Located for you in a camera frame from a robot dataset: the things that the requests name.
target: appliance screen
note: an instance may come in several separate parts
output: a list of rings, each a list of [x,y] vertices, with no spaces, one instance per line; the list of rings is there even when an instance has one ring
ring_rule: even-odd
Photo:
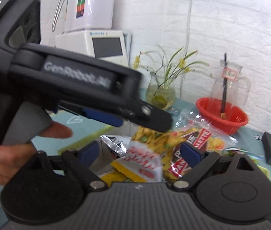
[[[121,39],[118,38],[93,38],[95,58],[123,55]]]

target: white appliance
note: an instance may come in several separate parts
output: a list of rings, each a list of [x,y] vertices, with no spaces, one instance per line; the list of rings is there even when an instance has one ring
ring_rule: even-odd
[[[111,29],[114,0],[67,0],[65,32]]]
[[[128,67],[125,41],[130,50],[130,33],[124,38],[121,30],[82,30],[57,35],[55,47]]]

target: glass vase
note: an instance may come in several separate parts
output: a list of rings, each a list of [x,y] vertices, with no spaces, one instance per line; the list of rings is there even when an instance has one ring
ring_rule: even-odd
[[[176,98],[175,79],[150,73],[150,82],[146,91],[146,101],[160,109],[171,107]]]

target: silver foil packet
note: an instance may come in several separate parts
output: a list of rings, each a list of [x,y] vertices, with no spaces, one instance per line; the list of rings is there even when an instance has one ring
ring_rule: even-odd
[[[99,137],[109,147],[110,152],[113,153],[115,158],[126,155],[131,137],[115,135],[101,135]]]

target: glass pitcher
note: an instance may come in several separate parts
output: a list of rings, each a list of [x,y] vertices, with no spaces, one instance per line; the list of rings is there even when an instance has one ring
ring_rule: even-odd
[[[240,72],[239,75],[239,90],[238,90],[238,98],[237,98],[237,106],[240,108],[243,108],[246,104],[246,101],[248,99],[248,94],[251,89],[251,80],[243,75],[242,72]]]
[[[207,105],[208,112],[216,117],[230,120],[232,116],[232,108],[237,105],[237,102],[240,99],[239,96],[241,93],[239,93],[239,77],[242,77],[242,68],[243,67],[241,65],[233,62],[227,62],[227,67],[225,67],[225,62],[223,60],[220,61],[218,77],[216,78],[212,88]],[[222,100],[224,93],[226,94],[226,103],[223,107]]]

